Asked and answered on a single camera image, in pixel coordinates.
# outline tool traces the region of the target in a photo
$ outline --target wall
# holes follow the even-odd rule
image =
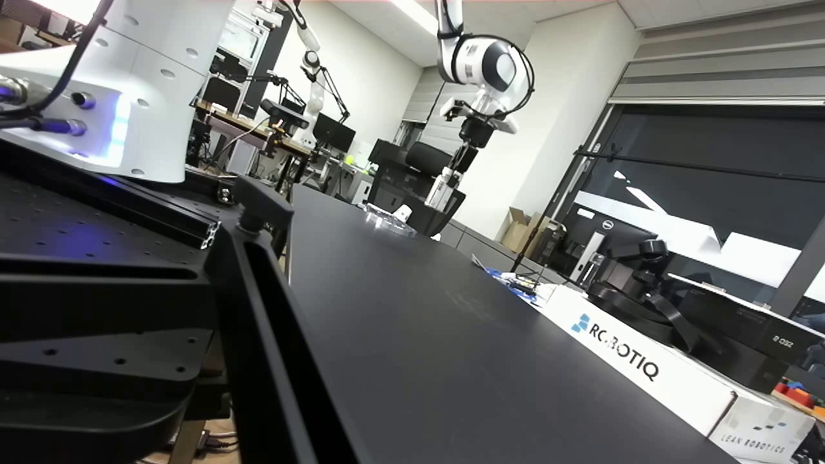
[[[332,71],[332,80],[354,112],[345,120],[357,128],[352,154],[367,165],[377,139],[396,139],[417,85],[421,67],[371,36],[327,0],[305,2],[303,11],[322,43],[322,63]],[[289,78],[303,94],[309,94],[309,81],[300,69],[305,43],[294,27],[282,48],[277,74]],[[326,99],[326,112],[332,118],[341,115],[332,94]]]
[[[619,4],[540,23],[526,47],[536,94],[518,112],[518,134],[496,134],[468,173],[468,203],[457,219],[499,237],[509,206],[541,210],[638,47],[639,34]]]

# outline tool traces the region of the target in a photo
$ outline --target black table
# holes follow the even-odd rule
[[[358,460],[733,460],[451,248],[294,208],[296,319]]]

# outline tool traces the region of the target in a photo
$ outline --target office chair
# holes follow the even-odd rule
[[[416,141],[410,152],[403,154],[401,147],[379,139],[370,159],[379,165],[379,173],[370,190],[370,203],[384,210],[396,210],[407,203],[414,208],[407,224],[421,234],[438,234],[465,203],[465,192],[457,190],[443,210],[425,206],[435,176],[451,159],[446,152],[430,145]]]
[[[396,210],[407,195],[425,199],[451,157],[424,141],[406,154],[398,145],[379,139],[370,159],[379,165],[370,201]]]

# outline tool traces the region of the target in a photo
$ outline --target box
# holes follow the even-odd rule
[[[524,249],[526,239],[531,237],[531,232],[536,230],[536,224],[540,224],[540,217],[528,217],[521,208],[510,208],[499,243],[506,249],[518,255]],[[536,237],[541,234],[541,230],[549,230],[546,217],[541,217],[541,227],[540,227]]]
[[[499,243],[510,252],[521,252],[528,237],[528,224],[531,224],[528,214],[524,214],[521,208],[510,208]]]
[[[602,311],[580,289],[540,292],[536,310],[696,432],[740,460],[787,464],[814,426],[768,395],[713,371]]]

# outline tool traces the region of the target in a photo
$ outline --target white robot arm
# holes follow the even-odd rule
[[[435,11],[443,80],[479,88],[474,102],[451,99],[443,110],[450,120],[465,115],[465,145],[425,199],[425,206],[443,210],[494,130],[517,130],[510,115],[531,99],[536,74],[531,58],[514,41],[465,34],[463,0],[435,0]]]
[[[321,62],[321,41],[317,41],[314,30],[309,27],[309,23],[307,23],[307,18],[303,13],[303,0],[282,0],[282,7],[289,11],[289,16],[294,18],[294,26],[296,26],[296,34],[300,34],[303,43],[307,47],[305,58],[303,58],[303,71],[309,80],[309,105],[307,105],[309,123],[314,127],[314,118],[326,108],[326,94],[327,93],[339,102],[341,120],[345,120],[352,115],[352,110],[343,102],[330,69]]]

